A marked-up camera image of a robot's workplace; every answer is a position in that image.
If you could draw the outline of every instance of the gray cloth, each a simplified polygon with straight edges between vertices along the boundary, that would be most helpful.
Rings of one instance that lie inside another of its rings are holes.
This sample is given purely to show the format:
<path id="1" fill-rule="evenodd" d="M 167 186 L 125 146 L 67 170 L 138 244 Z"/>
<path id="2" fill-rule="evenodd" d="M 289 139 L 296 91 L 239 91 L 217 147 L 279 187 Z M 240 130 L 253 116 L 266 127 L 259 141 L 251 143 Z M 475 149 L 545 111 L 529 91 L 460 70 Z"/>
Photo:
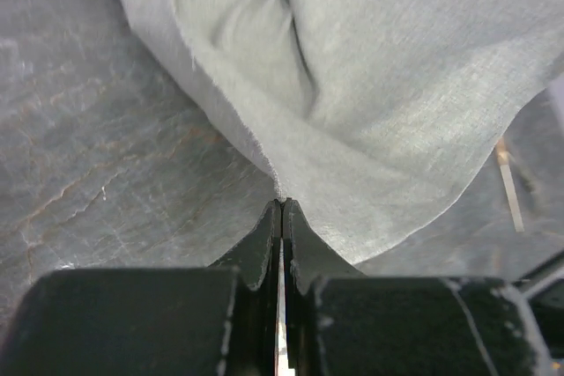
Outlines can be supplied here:
<path id="1" fill-rule="evenodd" d="M 353 263 L 443 213 L 564 67 L 562 0 L 122 3 L 211 123 Z"/>

